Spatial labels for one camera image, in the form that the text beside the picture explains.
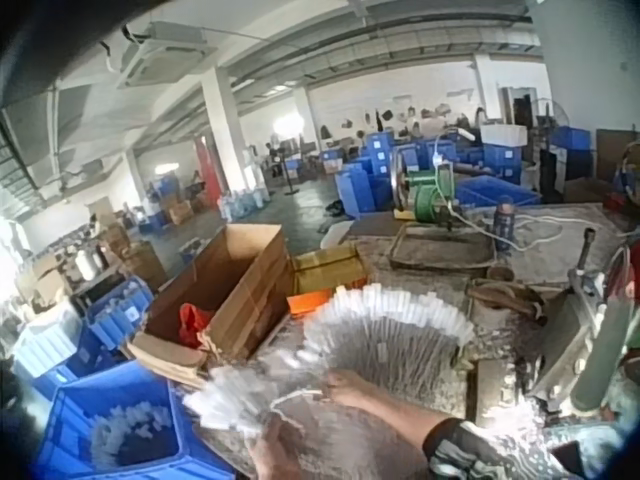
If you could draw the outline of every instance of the spray can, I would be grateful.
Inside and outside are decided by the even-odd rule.
[[[516,207],[511,197],[503,196],[498,199],[498,206],[493,215],[493,234],[513,242],[513,230],[516,221]],[[496,240],[498,252],[508,252],[511,246],[502,240]]]

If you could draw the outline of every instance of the metal stand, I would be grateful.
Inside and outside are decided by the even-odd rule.
[[[285,192],[284,194],[287,195],[287,196],[295,195],[300,190],[297,189],[297,188],[294,190],[293,186],[291,185],[291,179],[289,178],[289,170],[287,169],[287,162],[284,161],[284,154],[280,155],[280,160],[282,161],[282,168],[284,169],[284,176],[287,178],[287,184],[289,185],[289,191]]]

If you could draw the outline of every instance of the worker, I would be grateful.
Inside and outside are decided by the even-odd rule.
[[[338,404],[380,418],[424,452],[434,478],[579,478],[582,473],[579,460],[563,458],[563,465],[542,449],[536,452],[529,448],[524,453],[515,440],[501,446],[471,422],[394,398],[353,372],[331,372],[327,393]],[[248,445],[259,480],[302,478],[297,458],[290,456],[279,441],[281,425],[280,417],[274,415],[263,435]]]
[[[89,217],[89,238],[97,238],[102,231],[102,225],[98,220],[98,216],[92,213]]]

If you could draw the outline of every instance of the white plastic part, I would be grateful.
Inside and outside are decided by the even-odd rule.
[[[468,132],[464,128],[459,128],[458,127],[458,134],[463,136],[464,138],[466,138],[470,142],[475,142],[476,141],[476,136],[473,133]]]

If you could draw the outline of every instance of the white container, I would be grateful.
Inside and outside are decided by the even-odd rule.
[[[65,299],[27,324],[13,347],[14,359],[38,378],[78,351],[81,331],[82,319]]]
[[[482,125],[482,142],[501,147],[527,145],[527,127],[521,125]]]
[[[254,190],[251,194],[253,195],[253,200],[256,202],[256,207],[258,207],[258,209],[262,209],[264,207],[264,201],[262,200],[262,193],[260,190]]]

